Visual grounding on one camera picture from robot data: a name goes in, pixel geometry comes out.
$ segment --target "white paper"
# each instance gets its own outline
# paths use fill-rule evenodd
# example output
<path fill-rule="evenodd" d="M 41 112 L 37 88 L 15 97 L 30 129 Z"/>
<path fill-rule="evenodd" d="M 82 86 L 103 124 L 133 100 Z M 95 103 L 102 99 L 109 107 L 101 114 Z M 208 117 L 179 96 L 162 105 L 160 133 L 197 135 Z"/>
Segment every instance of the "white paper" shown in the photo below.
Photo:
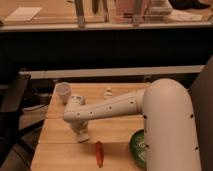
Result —
<path fill-rule="evenodd" d="M 189 12 L 183 12 L 179 10 L 173 10 L 170 15 L 168 15 L 169 19 L 175 21 L 201 21 L 202 15 L 192 14 Z"/>
<path fill-rule="evenodd" d="M 18 7 L 5 21 L 30 21 L 41 9 L 41 7 Z"/>

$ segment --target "black panel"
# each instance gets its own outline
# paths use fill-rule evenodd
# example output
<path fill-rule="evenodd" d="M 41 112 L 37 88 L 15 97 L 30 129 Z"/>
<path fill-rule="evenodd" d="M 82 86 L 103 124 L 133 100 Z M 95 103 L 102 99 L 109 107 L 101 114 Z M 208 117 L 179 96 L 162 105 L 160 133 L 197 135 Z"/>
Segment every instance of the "black panel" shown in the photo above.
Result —
<path fill-rule="evenodd" d="M 212 28 L 20 32 L 0 34 L 0 48 L 28 69 L 205 64 Z"/>
<path fill-rule="evenodd" d="M 213 170 L 213 57 L 190 87 L 203 171 Z"/>

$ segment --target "chair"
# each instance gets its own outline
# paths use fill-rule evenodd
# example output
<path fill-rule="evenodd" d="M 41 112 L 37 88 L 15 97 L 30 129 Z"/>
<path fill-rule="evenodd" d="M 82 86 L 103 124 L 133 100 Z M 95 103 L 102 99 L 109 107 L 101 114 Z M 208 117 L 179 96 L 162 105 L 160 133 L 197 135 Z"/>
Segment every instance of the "chair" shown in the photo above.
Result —
<path fill-rule="evenodd" d="M 203 171 L 213 170 L 213 56 L 198 75 L 189 92 L 194 106 Z"/>
<path fill-rule="evenodd" d="M 30 75 L 19 75 L 18 69 L 0 53 L 0 167 L 15 143 L 30 154 L 34 150 L 22 137 L 43 125 L 43 120 L 19 130 L 22 107 L 29 105 Z"/>

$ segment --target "white cup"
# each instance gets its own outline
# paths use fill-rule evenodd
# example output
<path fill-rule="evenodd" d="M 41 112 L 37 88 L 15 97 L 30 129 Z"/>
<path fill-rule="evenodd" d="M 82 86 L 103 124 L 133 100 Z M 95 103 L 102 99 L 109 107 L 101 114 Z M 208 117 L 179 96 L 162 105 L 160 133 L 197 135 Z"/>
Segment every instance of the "white cup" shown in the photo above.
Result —
<path fill-rule="evenodd" d="M 61 82 L 56 84 L 56 93 L 60 97 L 63 104 L 67 104 L 68 99 L 71 95 L 70 85 L 67 82 Z"/>

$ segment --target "black wall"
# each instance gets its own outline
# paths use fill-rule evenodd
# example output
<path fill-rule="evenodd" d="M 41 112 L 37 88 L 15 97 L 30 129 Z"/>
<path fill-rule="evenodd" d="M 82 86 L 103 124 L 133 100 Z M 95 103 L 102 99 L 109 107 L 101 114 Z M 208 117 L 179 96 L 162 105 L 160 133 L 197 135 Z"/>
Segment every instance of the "black wall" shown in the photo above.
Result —
<path fill-rule="evenodd" d="M 205 64 L 212 28 L 1 33 L 0 51 L 30 70 Z"/>

